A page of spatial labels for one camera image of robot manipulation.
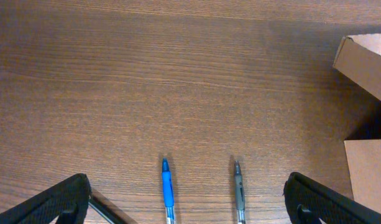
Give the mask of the thin black pen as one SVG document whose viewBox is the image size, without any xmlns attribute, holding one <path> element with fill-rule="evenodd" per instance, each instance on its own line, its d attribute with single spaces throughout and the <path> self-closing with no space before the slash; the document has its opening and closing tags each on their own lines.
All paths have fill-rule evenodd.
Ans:
<svg viewBox="0 0 381 224">
<path fill-rule="evenodd" d="M 98 202 L 95 202 L 93 199 L 90 199 L 88 202 L 89 206 L 93 208 L 99 215 L 101 215 L 108 223 L 116 224 L 117 220 L 109 213 L 102 205 Z"/>
</svg>

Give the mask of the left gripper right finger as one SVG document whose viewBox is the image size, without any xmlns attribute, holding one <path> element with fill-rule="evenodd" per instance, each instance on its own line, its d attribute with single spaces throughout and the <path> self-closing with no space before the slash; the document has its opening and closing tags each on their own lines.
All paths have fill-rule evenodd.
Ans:
<svg viewBox="0 0 381 224">
<path fill-rule="evenodd" d="M 299 173 L 292 172 L 283 195 L 292 223 L 381 223 L 381 214 Z"/>
</svg>

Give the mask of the brown cardboard box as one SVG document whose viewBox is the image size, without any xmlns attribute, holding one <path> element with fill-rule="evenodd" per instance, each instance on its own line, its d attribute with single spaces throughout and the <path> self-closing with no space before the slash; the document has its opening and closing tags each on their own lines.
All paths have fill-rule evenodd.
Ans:
<svg viewBox="0 0 381 224">
<path fill-rule="evenodd" d="M 381 101 L 381 33 L 342 38 L 333 67 Z M 344 140 L 354 200 L 381 213 L 381 111 Z"/>
</svg>

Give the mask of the grey ballpoint pen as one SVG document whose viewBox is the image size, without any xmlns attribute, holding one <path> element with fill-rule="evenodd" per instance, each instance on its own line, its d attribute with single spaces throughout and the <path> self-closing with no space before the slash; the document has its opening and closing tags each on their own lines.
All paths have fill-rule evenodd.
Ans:
<svg viewBox="0 0 381 224">
<path fill-rule="evenodd" d="M 246 201 L 242 172 L 239 161 L 234 161 L 234 192 L 237 212 L 237 223 L 246 224 Z"/>
</svg>

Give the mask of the blue ballpoint pen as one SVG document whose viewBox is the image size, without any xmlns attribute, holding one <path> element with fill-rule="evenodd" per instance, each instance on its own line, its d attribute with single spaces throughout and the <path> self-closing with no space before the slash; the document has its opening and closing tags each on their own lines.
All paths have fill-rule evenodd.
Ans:
<svg viewBox="0 0 381 224">
<path fill-rule="evenodd" d="M 163 161 L 162 161 L 162 188 L 163 188 L 163 201 L 164 201 L 165 213 L 166 213 L 166 223 L 176 224 L 172 174 L 170 172 L 169 163 L 166 158 L 163 158 Z"/>
</svg>

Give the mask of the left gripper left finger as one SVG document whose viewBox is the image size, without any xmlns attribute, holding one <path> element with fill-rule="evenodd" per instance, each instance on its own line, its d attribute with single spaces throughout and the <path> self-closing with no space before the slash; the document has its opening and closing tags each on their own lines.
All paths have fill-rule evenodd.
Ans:
<svg viewBox="0 0 381 224">
<path fill-rule="evenodd" d="M 86 174 L 75 174 L 15 207 L 0 213 L 0 223 L 84 223 L 91 186 Z"/>
</svg>

